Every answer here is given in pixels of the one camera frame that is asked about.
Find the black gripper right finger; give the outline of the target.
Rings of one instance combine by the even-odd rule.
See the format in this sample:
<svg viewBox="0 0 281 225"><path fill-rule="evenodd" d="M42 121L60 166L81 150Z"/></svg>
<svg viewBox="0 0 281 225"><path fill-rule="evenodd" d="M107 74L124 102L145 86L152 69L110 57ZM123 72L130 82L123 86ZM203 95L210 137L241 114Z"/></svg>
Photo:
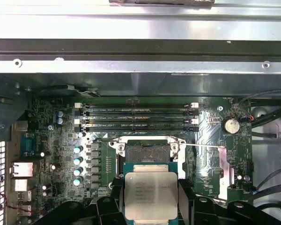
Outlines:
<svg viewBox="0 0 281 225"><path fill-rule="evenodd" d="M254 194L246 202L232 201L224 208L206 195L197 196L188 179L178 180L178 212L186 225L281 225L281 221L263 209L279 208L281 202L253 206L261 197L281 192L281 184Z"/></svg>

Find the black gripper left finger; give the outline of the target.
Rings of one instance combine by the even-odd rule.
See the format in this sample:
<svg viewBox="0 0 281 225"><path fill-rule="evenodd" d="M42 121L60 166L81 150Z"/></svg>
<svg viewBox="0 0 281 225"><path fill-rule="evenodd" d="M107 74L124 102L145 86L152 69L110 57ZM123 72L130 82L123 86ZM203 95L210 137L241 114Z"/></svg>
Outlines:
<svg viewBox="0 0 281 225"><path fill-rule="evenodd" d="M123 225L125 218L119 209L120 192L124 179L114 178L111 194L100 197L95 203L84 206L80 202L70 203L57 213L59 225Z"/></svg>

